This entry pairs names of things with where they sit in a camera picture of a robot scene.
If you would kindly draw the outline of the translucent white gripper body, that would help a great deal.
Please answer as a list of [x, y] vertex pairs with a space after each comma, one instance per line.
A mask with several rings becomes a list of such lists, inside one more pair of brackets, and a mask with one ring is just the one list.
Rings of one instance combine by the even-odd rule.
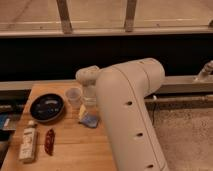
[[96, 91], [94, 85], [83, 87], [83, 102], [86, 106], [96, 105]]

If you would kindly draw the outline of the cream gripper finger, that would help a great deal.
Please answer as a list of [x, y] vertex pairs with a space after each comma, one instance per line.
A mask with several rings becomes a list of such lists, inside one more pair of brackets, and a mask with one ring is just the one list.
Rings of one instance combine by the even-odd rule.
[[78, 113], [78, 118], [81, 120], [86, 115], [86, 107], [82, 104]]

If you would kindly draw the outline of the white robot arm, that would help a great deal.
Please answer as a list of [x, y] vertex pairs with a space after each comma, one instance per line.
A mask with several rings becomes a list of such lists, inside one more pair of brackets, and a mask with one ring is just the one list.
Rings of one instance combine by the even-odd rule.
[[170, 171], [149, 117], [145, 97], [164, 82], [165, 71], [154, 58], [144, 58], [76, 72], [84, 103], [96, 100], [117, 171]]

